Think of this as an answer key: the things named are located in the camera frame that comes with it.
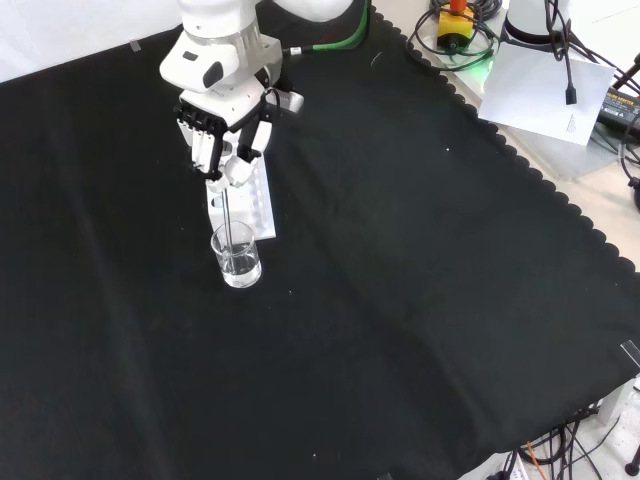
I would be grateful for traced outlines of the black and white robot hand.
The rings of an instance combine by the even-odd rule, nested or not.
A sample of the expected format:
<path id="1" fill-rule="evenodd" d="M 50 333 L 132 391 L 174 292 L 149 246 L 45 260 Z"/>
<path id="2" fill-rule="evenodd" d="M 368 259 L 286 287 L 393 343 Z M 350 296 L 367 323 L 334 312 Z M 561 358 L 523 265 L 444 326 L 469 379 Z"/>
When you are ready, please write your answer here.
<path id="1" fill-rule="evenodd" d="M 176 116 L 191 163 L 212 193 L 247 183 L 263 157 L 281 66 L 280 41 L 263 34 L 211 43 L 183 32 L 162 61 L 161 77 L 181 90 Z"/>

